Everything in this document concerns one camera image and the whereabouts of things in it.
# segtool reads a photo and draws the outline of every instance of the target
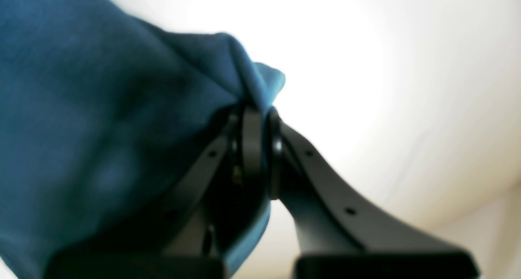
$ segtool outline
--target black metal bracket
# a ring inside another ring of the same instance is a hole
[[[46,278],[229,278],[262,236],[270,199],[281,199],[296,223],[296,279],[479,274],[463,249],[364,199],[275,108],[263,125],[247,107],[233,110],[179,183],[109,231],[58,253]]]

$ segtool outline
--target white wall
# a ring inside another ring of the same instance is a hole
[[[475,256],[488,279],[521,277],[521,185],[469,214],[432,229]]]
[[[15,274],[7,268],[7,266],[4,264],[4,261],[0,257],[0,279],[16,279]]]

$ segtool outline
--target screw hole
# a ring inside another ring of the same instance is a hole
[[[347,207],[346,208],[346,213],[351,215],[351,216],[355,216],[357,214],[357,211],[355,209],[352,209],[350,207]]]
[[[203,255],[209,255],[210,251],[212,250],[212,244],[213,244],[213,226],[208,227],[206,229],[206,233],[204,234],[203,239]]]
[[[177,210],[172,209],[164,212],[163,217],[168,221],[173,221],[177,218],[178,215],[179,213],[177,212]]]

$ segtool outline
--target blue cloth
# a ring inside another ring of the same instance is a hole
[[[217,112],[266,113],[284,80],[227,34],[166,33],[109,0],[0,0],[0,255],[40,278],[177,181]]]

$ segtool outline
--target small hole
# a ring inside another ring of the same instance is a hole
[[[164,212],[163,217],[168,221],[173,221],[177,218],[178,214],[179,213],[177,212],[177,210],[167,210],[166,212]]]
[[[212,240],[213,240],[212,227],[209,227],[206,230],[206,233],[205,233],[204,239],[203,239],[203,250],[202,250],[203,255],[210,254],[210,251],[212,250]]]
[[[350,207],[346,208],[346,213],[350,214],[351,216],[355,216],[357,214],[357,211],[355,209],[352,209]]]

